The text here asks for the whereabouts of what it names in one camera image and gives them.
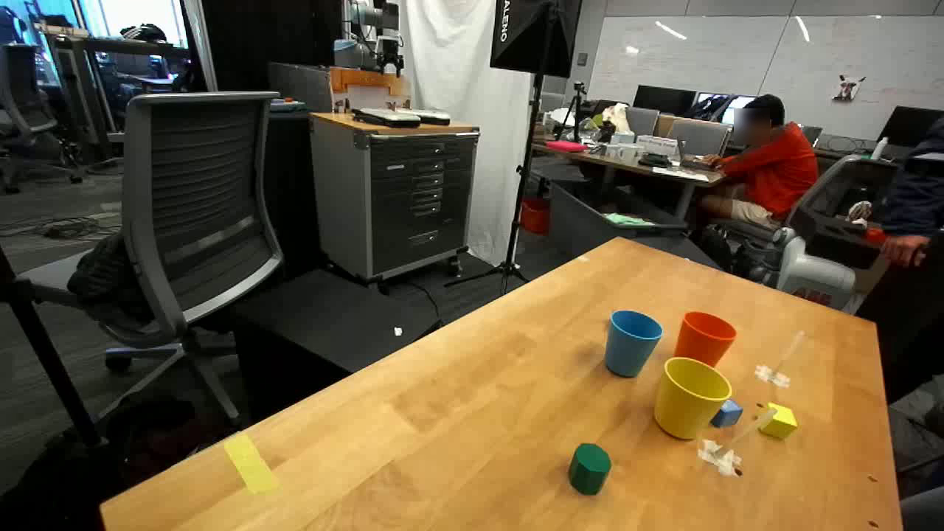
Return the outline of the blue plastic cup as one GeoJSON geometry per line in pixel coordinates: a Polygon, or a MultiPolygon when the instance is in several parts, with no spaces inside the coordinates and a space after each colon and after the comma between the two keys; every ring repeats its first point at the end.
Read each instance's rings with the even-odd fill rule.
{"type": "Polygon", "coordinates": [[[660,324],[638,309],[617,309],[607,321],[604,367],[620,377],[638,377],[656,345],[660,324]]]}

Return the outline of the yellow plastic cup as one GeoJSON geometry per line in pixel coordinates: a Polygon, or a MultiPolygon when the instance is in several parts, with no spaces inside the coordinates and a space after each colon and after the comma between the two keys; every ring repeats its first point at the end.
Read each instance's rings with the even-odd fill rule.
{"type": "Polygon", "coordinates": [[[732,398],[732,385],[694,358],[670,358],[656,389],[656,424],[676,439],[697,439],[732,398]]]}

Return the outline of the orange plastic cup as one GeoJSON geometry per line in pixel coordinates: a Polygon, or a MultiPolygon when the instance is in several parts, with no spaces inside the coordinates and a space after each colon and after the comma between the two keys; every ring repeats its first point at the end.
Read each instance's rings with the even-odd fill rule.
{"type": "Polygon", "coordinates": [[[734,339],[737,329],[726,320],[713,312],[685,312],[676,339],[676,355],[718,367],[734,339]]]}

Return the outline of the grey rolling drawer cabinet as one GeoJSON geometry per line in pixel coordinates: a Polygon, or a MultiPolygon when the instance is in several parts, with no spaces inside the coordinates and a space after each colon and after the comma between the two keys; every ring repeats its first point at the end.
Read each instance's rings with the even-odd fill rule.
{"type": "Polygon", "coordinates": [[[389,281],[465,252],[476,126],[312,112],[309,150],[322,252],[346,274],[389,281]]]}

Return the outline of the cluttered background desk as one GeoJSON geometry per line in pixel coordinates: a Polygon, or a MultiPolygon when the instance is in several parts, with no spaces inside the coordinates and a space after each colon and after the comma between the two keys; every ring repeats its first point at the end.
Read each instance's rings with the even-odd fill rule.
{"type": "Polygon", "coordinates": [[[628,185],[663,213],[685,218],[697,191],[720,181],[707,157],[728,149],[732,126],[642,107],[620,107],[617,119],[628,131],[617,131],[607,141],[546,138],[535,146],[535,154],[579,165],[602,188],[628,185]]]}

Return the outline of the green wooden cylinder block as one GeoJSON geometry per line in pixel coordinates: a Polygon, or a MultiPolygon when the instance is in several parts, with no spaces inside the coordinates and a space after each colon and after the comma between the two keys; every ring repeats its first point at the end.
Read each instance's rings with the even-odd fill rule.
{"type": "Polygon", "coordinates": [[[595,442],[579,442],[567,469],[569,488],[582,495],[600,495],[610,476],[610,457],[595,442]]]}

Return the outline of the black softbox light stand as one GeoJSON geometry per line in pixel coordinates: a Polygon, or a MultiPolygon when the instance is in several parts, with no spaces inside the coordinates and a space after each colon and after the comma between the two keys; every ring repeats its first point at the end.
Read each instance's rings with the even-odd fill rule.
{"type": "Polygon", "coordinates": [[[510,213],[510,230],[505,246],[505,261],[476,277],[517,277],[524,281],[517,264],[520,211],[524,194],[524,181],[530,171],[530,141],[539,119],[539,95],[546,78],[567,78],[571,72],[576,32],[582,17],[582,0],[499,0],[496,29],[492,29],[492,67],[521,72],[530,78],[524,154],[517,165],[517,194],[510,213]]]}

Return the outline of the grey mesh office chair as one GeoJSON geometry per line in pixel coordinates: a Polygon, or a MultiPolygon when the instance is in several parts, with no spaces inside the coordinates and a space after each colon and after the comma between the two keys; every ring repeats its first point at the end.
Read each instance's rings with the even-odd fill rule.
{"type": "Polygon", "coordinates": [[[197,324],[269,281],[282,252],[265,208],[265,138],[274,91],[138,95],[123,122],[122,240],[151,321],[105,324],[129,351],[170,349],[219,411],[238,411],[213,373],[219,345],[197,324]]]}

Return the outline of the blue wooden block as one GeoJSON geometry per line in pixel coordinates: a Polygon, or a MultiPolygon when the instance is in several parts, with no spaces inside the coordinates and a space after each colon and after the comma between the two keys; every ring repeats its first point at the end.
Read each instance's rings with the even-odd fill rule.
{"type": "Polygon", "coordinates": [[[741,417],[744,417],[744,407],[741,407],[734,398],[728,398],[728,402],[713,414],[712,424],[713,424],[713,427],[732,427],[732,424],[741,423],[741,417]]]}

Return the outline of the yellow tape strip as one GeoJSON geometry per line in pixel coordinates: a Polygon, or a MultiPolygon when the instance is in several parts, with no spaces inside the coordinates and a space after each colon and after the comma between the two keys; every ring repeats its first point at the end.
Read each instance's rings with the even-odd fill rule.
{"type": "Polygon", "coordinates": [[[223,454],[234,463],[237,476],[243,479],[244,491],[259,495],[276,488],[276,476],[259,454],[251,436],[234,435],[223,439],[223,454]]]}

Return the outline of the person in red shirt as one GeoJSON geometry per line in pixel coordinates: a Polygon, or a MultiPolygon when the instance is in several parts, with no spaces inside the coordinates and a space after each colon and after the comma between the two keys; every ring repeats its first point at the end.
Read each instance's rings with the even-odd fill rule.
{"type": "Polygon", "coordinates": [[[723,181],[703,197],[703,211],[713,218],[777,228],[816,182],[821,165],[803,126],[784,119],[777,95],[747,104],[741,122],[747,149],[712,160],[723,181]]]}

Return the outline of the white tape patch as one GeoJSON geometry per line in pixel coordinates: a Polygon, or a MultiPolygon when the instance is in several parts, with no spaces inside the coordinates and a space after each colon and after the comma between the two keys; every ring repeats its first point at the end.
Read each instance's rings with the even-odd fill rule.
{"type": "Polygon", "coordinates": [[[728,449],[728,445],[720,445],[720,442],[713,442],[713,439],[703,439],[703,442],[698,442],[698,457],[703,457],[706,463],[712,463],[712,466],[713,466],[720,476],[726,476],[726,479],[741,479],[741,476],[744,476],[741,457],[737,457],[737,452],[728,449]]]}

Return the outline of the yellow wooden cube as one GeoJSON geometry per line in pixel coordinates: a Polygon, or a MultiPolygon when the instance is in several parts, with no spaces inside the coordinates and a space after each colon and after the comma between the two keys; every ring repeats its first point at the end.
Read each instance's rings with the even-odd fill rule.
{"type": "Polygon", "coordinates": [[[796,423],[796,417],[794,417],[790,407],[777,405],[777,402],[766,402],[766,405],[760,407],[759,430],[760,430],[765,436],[788,439],[796,427],[800,427],[800,423],[796,423]]]}

